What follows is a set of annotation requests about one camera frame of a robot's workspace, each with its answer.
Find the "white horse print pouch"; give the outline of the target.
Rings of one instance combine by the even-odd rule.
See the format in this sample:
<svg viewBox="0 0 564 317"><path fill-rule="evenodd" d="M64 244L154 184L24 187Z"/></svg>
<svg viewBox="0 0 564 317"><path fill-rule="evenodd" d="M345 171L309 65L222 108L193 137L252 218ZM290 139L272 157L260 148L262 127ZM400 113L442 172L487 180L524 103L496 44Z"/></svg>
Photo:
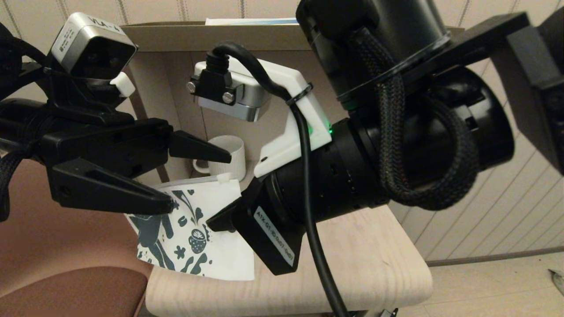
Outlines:
<svg viewBox="0 0 564 317"><path fill-rule="evenodd" d="M214 231L207 220L241 197L230 173L156 186L172 199L163 215L126 215L137 233L137 258L155 267L228 281L254 279L254 252L233 229Z"/></svg>

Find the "crumpled clear plastic bag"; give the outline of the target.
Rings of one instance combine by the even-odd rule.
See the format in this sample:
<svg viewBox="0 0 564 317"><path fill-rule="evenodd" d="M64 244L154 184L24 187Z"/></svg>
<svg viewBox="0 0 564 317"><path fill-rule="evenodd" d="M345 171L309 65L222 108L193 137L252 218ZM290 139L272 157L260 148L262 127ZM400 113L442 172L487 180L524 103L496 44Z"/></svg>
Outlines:
<svg viewBox="0 0 564 317"><path fill-rule="evenodd" d="M551 275L552 283L564 297L564 272L558 269L548 269L548 271Z"/></svg>

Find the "white ribbed ceramic mug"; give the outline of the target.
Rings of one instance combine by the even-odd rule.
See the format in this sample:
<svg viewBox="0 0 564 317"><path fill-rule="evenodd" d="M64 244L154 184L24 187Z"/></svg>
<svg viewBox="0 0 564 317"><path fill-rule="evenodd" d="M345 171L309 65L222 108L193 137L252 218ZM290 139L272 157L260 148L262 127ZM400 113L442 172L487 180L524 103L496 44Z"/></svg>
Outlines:
<svg viewBox="0 0 564 317"><path fill-rule="evenodd" d="M209 174L211 176L230 173L232 179L243 181L246 175L244 141L234 135L220 135L209 139L209 143L228 151L231 155L231 162L224 164L222 162L208 161L208 166L202 168L198 165L198 160L193 160L193 168L200 174Z"/></svg>

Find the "beige wooden desk shelf unit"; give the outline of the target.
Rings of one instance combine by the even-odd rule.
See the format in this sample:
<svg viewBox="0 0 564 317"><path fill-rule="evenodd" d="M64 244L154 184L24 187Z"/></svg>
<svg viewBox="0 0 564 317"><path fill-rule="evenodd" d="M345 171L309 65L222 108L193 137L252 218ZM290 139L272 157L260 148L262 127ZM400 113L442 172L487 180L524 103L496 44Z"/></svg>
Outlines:
<svg viewBox="0 0 564 317"><path fill-rule="evenodd" d="M203 22L154 22L124 27L139 51L130 63L137 86L137 115L168 120L176 129L210 139L244 139L248 166L245 188L264 143L284 130L288 109L274 98L258 122L238 120L196 105L186 84L205 52L224 40L240 43L259 59L300 71L330 122L346 116L298 26L206 26ZM330 269L348 309L414 306L431 297L429 267L388 206L363 209L319 224ZM275 276L255 259L253 281L223 281L153 269L146 297L157 317L232 317L327 313L307 240L295 273Z"/></svg>

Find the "pink chair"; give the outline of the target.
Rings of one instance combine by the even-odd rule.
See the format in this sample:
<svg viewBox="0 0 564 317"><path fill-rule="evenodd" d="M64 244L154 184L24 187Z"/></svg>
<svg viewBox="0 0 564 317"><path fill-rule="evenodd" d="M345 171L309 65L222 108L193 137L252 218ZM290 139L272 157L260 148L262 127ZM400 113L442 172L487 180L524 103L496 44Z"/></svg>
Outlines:
<svg viewBox="0 0 564 317"><path fill-rule="evenodd" d="M137 317L151 265L125 215L61 207L31 160L0 223L0 317Z"/></svg>

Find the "white blue toothbrush box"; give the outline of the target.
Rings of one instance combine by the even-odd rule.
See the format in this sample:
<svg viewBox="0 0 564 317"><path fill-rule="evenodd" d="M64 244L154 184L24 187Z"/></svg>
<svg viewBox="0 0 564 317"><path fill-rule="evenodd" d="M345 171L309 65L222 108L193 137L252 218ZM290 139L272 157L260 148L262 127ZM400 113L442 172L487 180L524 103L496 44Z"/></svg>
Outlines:
<svg viewBox="0 0 564 317"><path fill-rule="evenodd" d="M298 25L295 18L207 18L206 26Z"/></svg>

